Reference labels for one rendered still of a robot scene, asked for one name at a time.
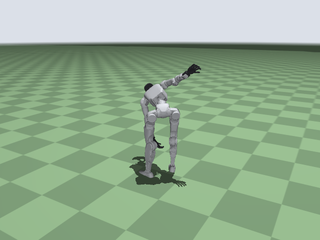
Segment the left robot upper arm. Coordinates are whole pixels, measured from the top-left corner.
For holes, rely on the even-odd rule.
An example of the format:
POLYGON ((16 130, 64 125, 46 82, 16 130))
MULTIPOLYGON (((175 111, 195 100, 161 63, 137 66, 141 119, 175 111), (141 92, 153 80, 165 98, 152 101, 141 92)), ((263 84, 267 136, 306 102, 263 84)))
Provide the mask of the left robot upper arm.
POLYGON ((143 98, 140 100, 140 105, 141 105, 141 108, 142 108, 142 112, 143 112, 143 114, 144 114, 144 119, 145 119, 145 121, 146 121, 146 115, 147 115, 147 113, 149 112, 148 104, 149 104, 149 102, 146 100, 145 97, 143 97, 143 98))

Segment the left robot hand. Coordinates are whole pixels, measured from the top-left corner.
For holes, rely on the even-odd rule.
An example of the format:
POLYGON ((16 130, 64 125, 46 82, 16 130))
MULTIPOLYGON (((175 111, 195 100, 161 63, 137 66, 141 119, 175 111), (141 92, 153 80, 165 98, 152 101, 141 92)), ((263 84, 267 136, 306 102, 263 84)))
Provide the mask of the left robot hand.
POLYGON ((160 146, 161 143, 158 143, 158 142, 155 140, 155 137, 153 137, 153 141, 155 141, 155 142, 157 143, 157 148, 159 148, 159 149, 164 148, 164 146, 160 146))

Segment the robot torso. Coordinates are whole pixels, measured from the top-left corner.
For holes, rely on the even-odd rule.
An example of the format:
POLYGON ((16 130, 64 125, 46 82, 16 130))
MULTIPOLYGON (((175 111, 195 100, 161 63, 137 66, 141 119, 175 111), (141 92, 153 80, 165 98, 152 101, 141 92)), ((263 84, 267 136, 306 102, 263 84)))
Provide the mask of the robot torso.
POLYGON ((144 94, 145 99, 155 107, 157 118, 166 118, 171 116, 170 106, 166 102, 168 95, 159 84, 153 85, 144 94))

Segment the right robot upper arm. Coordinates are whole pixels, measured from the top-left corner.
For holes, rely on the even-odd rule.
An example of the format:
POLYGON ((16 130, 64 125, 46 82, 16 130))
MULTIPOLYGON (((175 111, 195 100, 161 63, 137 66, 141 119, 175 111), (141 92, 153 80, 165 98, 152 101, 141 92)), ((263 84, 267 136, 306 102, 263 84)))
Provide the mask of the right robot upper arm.
POLYGON ((168 80, 163 80, 160 83, 160 86, 165 90, 166 88, 168 88, 171 85, 177 86, 178 84, 179 84, 179 82, 176 82, 175 78, 172 78, 172 79, 168 79, 168 80))

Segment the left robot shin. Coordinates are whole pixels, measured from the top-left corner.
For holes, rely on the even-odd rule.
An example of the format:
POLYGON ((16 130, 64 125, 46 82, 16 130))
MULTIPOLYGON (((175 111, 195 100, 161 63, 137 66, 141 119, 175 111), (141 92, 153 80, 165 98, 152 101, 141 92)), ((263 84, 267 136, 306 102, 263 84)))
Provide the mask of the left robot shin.
POLYGON ((149 173, 151 172, 152 163, 155 158, 156 151, 153 150, 153 145, 149 142, 145 146, 145 172, 149 173))

